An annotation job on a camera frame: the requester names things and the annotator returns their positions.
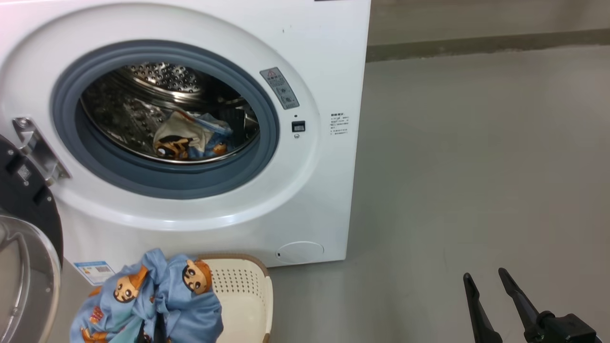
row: concrete floor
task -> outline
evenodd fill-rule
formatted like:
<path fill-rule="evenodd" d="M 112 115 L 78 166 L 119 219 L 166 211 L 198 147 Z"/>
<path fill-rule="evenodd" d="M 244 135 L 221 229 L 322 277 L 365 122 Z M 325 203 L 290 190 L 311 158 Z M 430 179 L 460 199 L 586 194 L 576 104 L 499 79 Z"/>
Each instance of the concrete floor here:
<path fill-rule="evenodd" d="M 610 48 L 367 65 L 348 257 L 273 269 L 273 342 L 473 342 L 470 272 L 505 342 L 538 310 L 610 337 Z M 64 271 L 52 343 L 91 287 Z"/>

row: front-loading washing machine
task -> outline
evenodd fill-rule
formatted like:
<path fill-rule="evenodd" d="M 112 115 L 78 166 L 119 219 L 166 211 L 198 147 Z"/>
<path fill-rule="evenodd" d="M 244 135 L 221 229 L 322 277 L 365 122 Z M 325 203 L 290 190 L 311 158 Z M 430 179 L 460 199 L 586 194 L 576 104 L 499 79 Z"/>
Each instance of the front-loading washing machine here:
<path fill-rule="evenodd" d="M 157 247 L 344 259 L 369 11 L 0 0 L 0 175 L 92 283 Z"/>

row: beige plastic basket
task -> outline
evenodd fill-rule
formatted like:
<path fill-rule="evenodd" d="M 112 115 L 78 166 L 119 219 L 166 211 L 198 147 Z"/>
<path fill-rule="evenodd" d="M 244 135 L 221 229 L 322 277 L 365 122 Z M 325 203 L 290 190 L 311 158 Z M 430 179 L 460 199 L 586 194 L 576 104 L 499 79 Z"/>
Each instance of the beige plastic basket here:
<path fill-rule="evenodd" d="M 217 343 L 267 343 L 273 319 L 273 285 L 265 265 L 240 254 L 201 255 L 212 270 L 223 307 L 224 331 Z"/>

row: metal hinge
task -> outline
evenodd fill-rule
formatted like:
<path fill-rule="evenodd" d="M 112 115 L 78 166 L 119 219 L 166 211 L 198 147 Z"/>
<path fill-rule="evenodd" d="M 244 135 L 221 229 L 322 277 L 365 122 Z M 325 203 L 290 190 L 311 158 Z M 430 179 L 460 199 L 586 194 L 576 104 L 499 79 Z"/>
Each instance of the metal hinge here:
<path fill-rule="evenodd" d="M 69 178 L 68 170 L 59 161 L 53 150 L 40 134 L 30 118 L 14 118 L 13 127 L 21 140 L 19 150 L 34 164 L 45 178 L 47 186 L 60 179 Z"/>

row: clothes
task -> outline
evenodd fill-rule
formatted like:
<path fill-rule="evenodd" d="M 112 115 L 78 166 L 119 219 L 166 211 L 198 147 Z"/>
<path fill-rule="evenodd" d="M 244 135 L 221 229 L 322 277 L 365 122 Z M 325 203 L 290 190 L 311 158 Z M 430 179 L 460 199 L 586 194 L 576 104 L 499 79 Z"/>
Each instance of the clothes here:
<path fill-rule="evenodd" d="M 232 150 L 232 134 L 226 122 L 209 113 L 194 117 L 176 110 L 155 133 L 154 150 L 160 157 L 179 161 L 221 156 Z"/>
<path fill-rule="evenodd" d="M 90 294 L 74 318 L 70 342 L 133 343 L 142 326 L 154 337 L 157 313 L 172 343 L 216 342 L 221 306 L 205 262 L 186 255 L 166 261 L 159 249 L 147 252 Z"/>

